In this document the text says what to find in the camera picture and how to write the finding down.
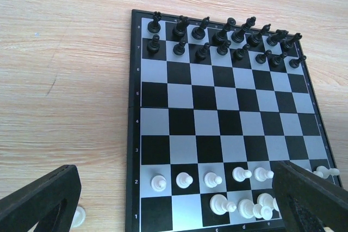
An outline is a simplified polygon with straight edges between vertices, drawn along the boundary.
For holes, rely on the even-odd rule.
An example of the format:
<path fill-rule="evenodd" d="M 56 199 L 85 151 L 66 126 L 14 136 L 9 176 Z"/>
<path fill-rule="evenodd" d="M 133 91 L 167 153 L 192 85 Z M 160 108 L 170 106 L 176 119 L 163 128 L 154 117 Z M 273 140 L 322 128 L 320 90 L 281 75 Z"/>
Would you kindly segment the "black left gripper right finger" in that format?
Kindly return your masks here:
<path fill-rule="evenodd" d="M 286 231 L 347 231 L 347 191 L 289 161 L 273 164 L 272 188 Z"/>

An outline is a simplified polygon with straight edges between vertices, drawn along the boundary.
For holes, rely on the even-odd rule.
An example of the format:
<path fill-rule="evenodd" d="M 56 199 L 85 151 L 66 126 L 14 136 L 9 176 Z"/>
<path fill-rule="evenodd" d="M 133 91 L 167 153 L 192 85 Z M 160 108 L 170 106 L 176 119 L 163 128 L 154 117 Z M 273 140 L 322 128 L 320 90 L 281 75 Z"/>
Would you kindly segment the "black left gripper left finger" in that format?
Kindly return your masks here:
<path fill-rule="evenodd" d="M 1 231 L 69 231 L 81 192 L 76 165 L 62 165 L 1 199 Z"/>

